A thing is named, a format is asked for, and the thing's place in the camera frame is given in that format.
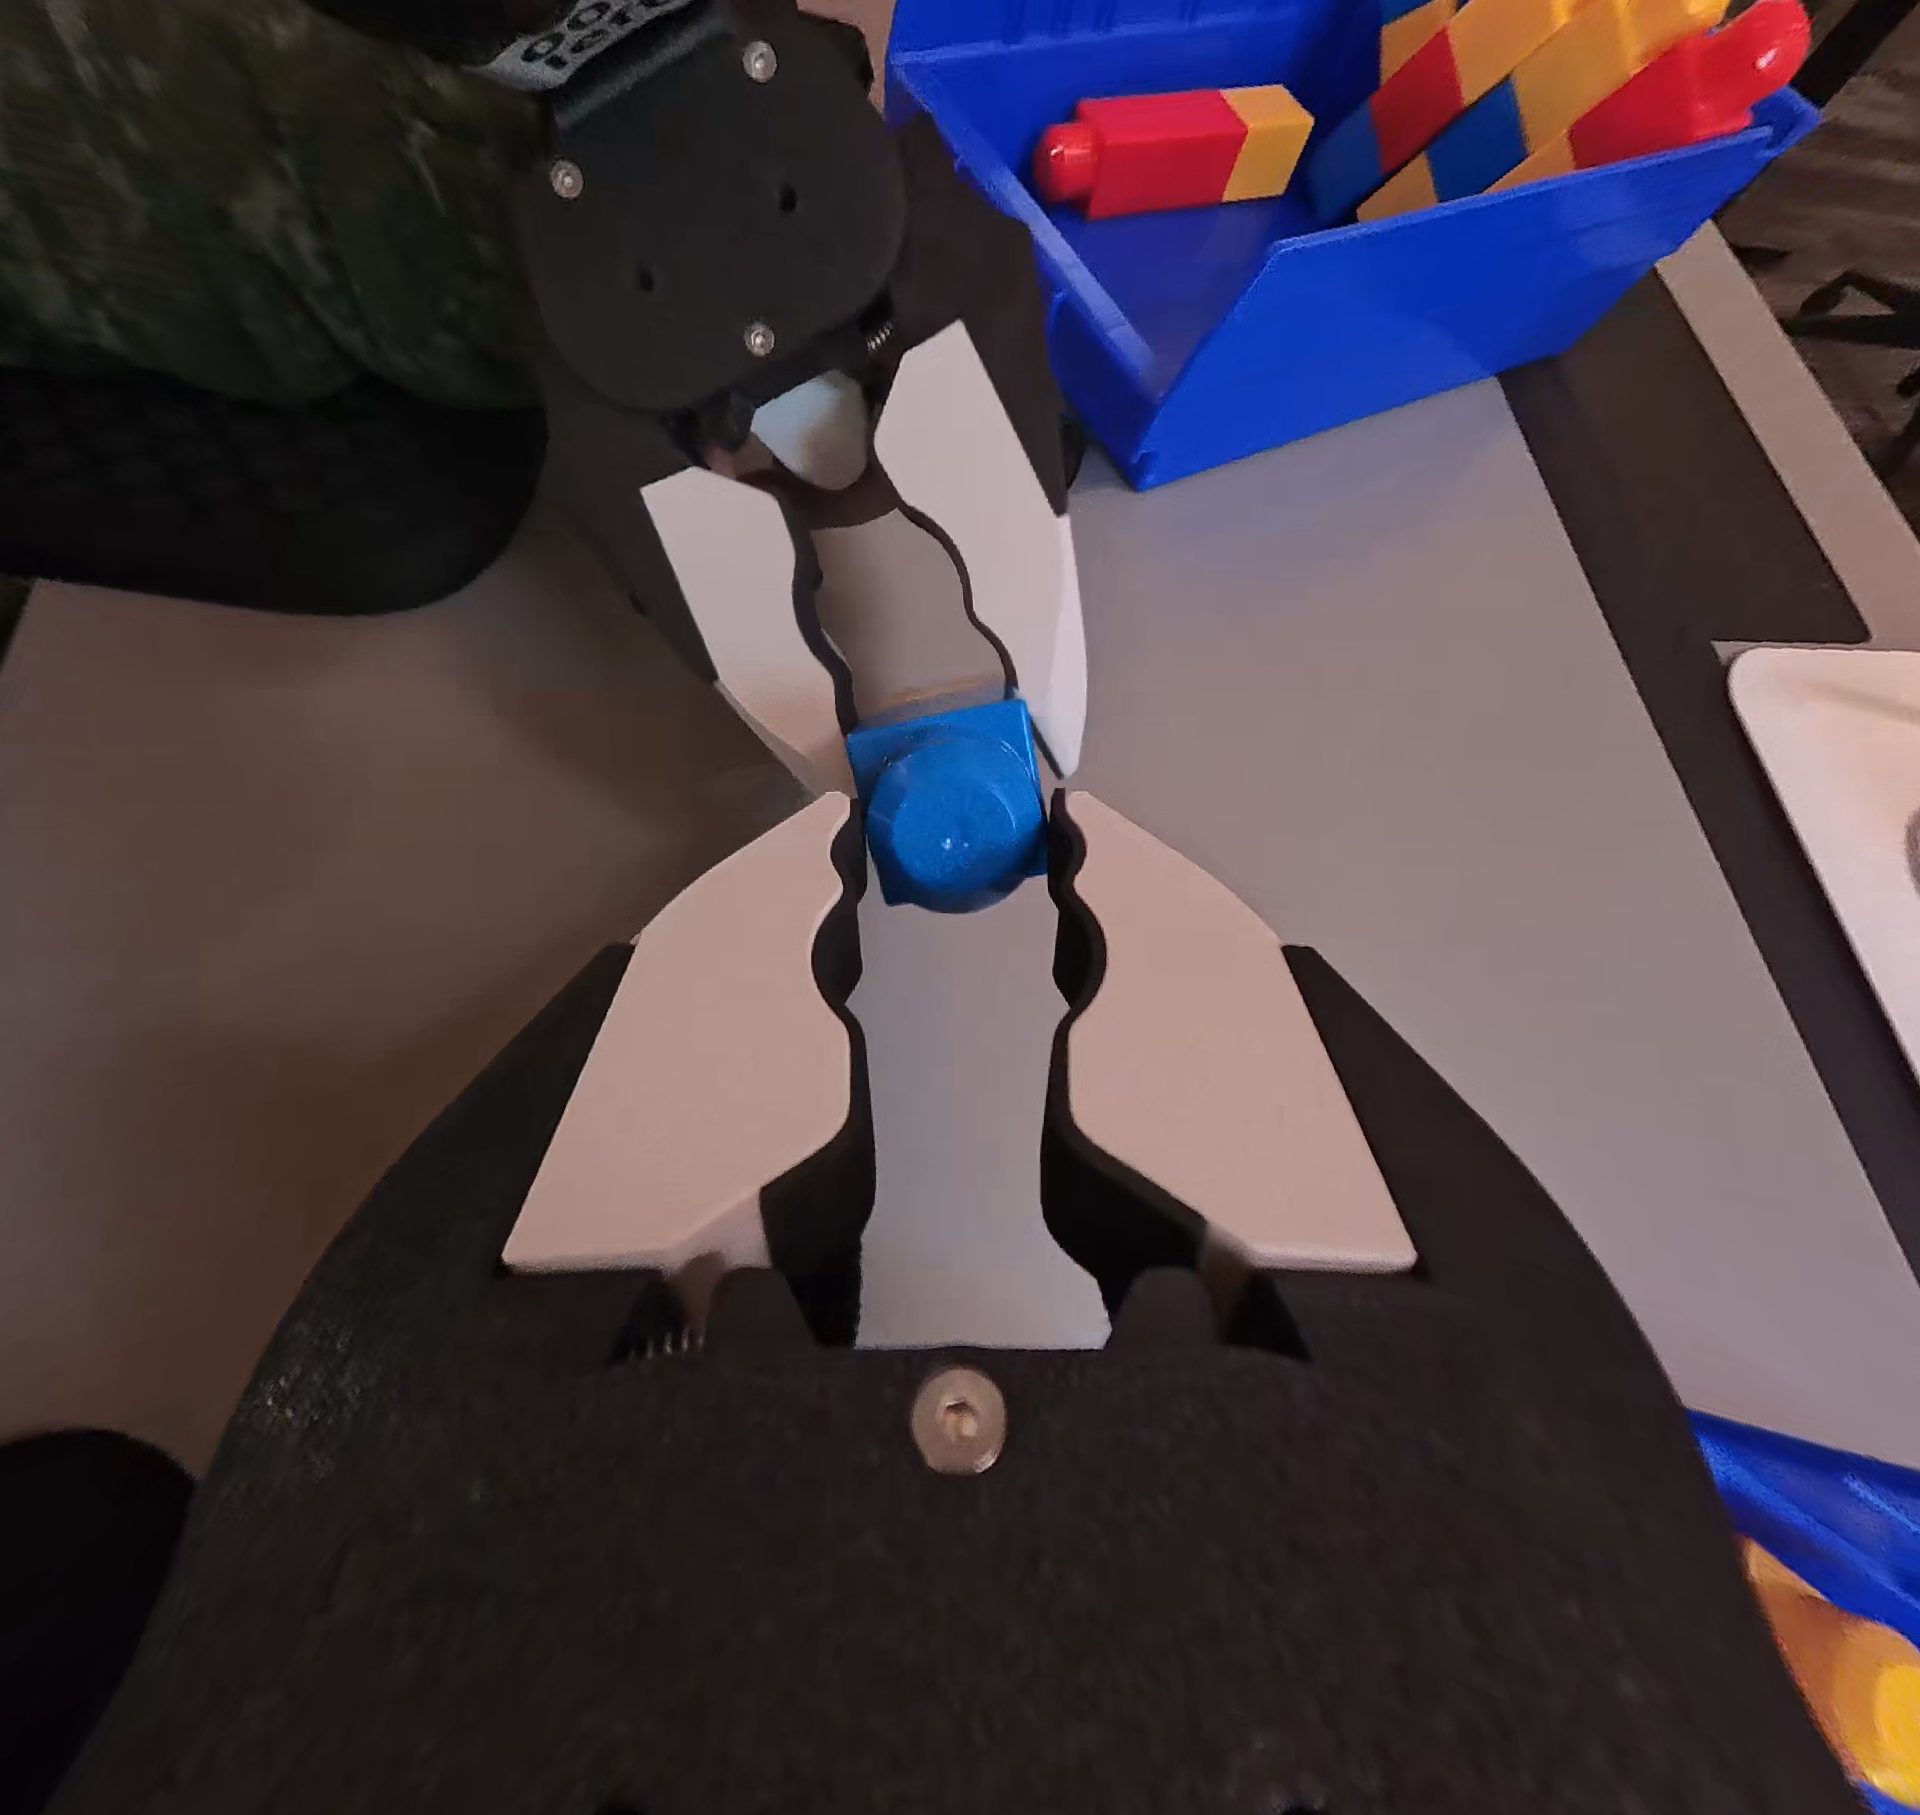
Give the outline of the blue plastic bin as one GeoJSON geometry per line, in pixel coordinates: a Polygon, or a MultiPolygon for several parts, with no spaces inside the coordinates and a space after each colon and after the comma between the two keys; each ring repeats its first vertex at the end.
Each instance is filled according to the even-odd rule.
{"type": "Polygon", "coordinates": [[[1705,1414],[1692,1434],[1738,1538],[1918,1650],[1918,1474],[1705,1414]]]}
{"type": "Polygon", "coordinates": [[[1113,221],[1031,192],[1085,95],[1284,84],[1321,132],[1378,81],[1378,33],[1379,0],[898,0],[887,112],[925,111],[1030,231],[1051,367],[1133,485],[1566,351],[1818,124],[1779,92],[1714,143],[1327,232],[1301,186],[1113,221]]]}

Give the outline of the person's black pants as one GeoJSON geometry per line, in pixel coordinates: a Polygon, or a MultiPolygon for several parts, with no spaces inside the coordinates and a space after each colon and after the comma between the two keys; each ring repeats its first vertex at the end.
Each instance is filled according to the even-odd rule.
{"type": "Polygon", "coordinates": [[[156,1443],[54,1429],[3,1444],[3,1809],[45,1809],[119,1685],[196,1479],[156,1443]]]}

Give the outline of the red mega block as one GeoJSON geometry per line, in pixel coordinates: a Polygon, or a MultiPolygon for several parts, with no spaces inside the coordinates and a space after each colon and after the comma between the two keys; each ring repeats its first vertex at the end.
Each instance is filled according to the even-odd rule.
{"type": "Polygon", "coordinates": [[[1221,92],[1091,95],[1039,135],[1031,189],[1089,221],[1210,208],[1243,143],[1246,124],[1221,92]]]}

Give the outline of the black textured pad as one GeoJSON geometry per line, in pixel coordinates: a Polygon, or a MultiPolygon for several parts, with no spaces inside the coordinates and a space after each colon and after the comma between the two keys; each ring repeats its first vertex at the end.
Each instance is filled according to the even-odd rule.
{"type": "Polygon", "coordinates": [[[150,373],[5,367],[3,571],[301,617],[468,587],[535,499],[547,427],[354,382],[229,401],[150,373]]]}

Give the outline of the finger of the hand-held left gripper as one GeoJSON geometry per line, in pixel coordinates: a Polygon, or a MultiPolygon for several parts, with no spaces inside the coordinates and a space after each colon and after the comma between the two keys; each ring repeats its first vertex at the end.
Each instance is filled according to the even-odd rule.
{"type": "Polygon", "coordinates": [[[823,627],[823,566],[792,501],[717,472],[647,482],[637,501],[732,712],[811,794],[853,794],[851,667],[823,627]]]}
{"type": "Polygon", "coordinates": [[[1051,503],[965,322],[901,352],[873,451],[900,503],[947,539],[972,617],[999,645],[1051,765],[1071,778],[1089,710],[1073,526],[1051,503]]]}

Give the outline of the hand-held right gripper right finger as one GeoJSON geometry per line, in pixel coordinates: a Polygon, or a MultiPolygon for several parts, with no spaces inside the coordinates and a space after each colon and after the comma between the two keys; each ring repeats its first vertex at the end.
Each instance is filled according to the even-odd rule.
{"type": "Polygon", "coordinates": [[[1066,1004],[1043,1219],[1089,1274],[1404,1274],[1416,1245],[1290,973],[1236,890],[1087,790],[1048,815],[1066,1004]]]}

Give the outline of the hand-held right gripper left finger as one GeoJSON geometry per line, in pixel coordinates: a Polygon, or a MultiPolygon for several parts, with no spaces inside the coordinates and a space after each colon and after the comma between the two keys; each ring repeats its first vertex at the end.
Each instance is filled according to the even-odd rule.
{"type": "Polygon", "coordinates": [[[637,932],[503,1240],[511,1274],[652,1272],[703,1314],[724,1274],[773,1270],[803,1314],[858,1310],[863,886],[856,808],[828,791],[637,932]]]}

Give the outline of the blue mega block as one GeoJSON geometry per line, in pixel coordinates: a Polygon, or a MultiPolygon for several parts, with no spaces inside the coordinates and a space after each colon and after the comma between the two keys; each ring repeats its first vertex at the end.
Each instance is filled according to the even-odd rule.
{"type": "Polygon", "coordinates": [[[861,724],[847,757],[889,907],[970,914],[1043,873],[1043,782],[1017,695],[861,724]]]}

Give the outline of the row of mega block towers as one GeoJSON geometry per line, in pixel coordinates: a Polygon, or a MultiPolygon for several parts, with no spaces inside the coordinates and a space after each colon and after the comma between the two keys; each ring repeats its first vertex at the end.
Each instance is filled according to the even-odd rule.
{"type": "Polygon", "coordinates": [[[1379,78],[1313,140],[1318,227],[1751,128],[1812,53],[1800,0],[1379,0],[1379,78]]]}

